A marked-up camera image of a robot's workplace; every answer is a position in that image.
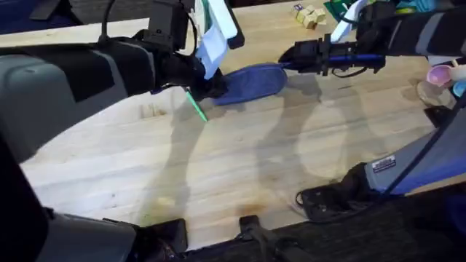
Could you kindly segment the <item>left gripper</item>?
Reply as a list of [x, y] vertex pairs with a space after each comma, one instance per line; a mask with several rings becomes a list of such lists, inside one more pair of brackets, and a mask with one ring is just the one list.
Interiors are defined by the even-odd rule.
[[172, 86], [189, 87], [195, 101], [205, 98], [220, 98], [228, 92], [226, 80], [220, 69], [213, 77], [204, 79], [205, 68], [192, 55], [159, 51], [154, 54], [155, 90]]

